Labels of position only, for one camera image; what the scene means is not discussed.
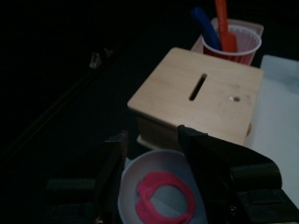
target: dark background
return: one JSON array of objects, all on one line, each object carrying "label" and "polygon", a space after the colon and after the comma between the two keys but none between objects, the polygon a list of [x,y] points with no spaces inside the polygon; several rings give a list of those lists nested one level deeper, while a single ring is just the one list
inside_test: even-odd
[{"label": "dark background", "polygon": [[[41,223],[48,177],[120,130],[136,144],[127,101],[169,49],[201,35],[189,9],[213,1],[18,1],[1,7],[0,221]],[[263,55],[299,60],[296,1],[228,0],[231,18],[261,24]],[[92,52],[113,51],[96,69]]]}]

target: pink object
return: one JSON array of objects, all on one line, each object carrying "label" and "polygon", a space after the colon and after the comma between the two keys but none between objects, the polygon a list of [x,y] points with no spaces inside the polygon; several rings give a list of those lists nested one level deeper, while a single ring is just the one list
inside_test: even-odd
[{"label": "pink object", "polygon": [[[177,217],[164,217],[155,209],[151,202],[151,197],[160,186],[175,186],[184,194],[187,201],[187,211]],[[137,185],[137,193],[140,199],[135,205],[135,210],[140,220],[144,224],[187,224],[189,223],[195,209],[196,200],[192,194],[192,189],[180,181],[180,179],[168,171],[153,171],[149,172],[141,182]]]},{"label": "pink object", "polygon": [[204,42],[204,39],[201,39],[203,53],[224,60],[231,60],[240,64],[249,65],[256,50],[261,45],[260,36],[253,30],[240,25],[229,25],[228,29],[235,33],[237,37],[237,52],[219,51],[211,48]]}]

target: red cup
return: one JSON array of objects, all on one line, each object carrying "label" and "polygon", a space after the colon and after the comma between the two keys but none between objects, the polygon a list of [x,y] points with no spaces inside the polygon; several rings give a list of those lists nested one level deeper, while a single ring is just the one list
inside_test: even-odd
[{"label": "red cup", "polygon": [[229,25],[228,30],[236,35],[237,38],[237,52],[219,51],[211,48],[204,42],[204,39],[201,39],[203,53],[249,66],[257,48],[261,45],[261,38],[253,30],[240,25]]}]

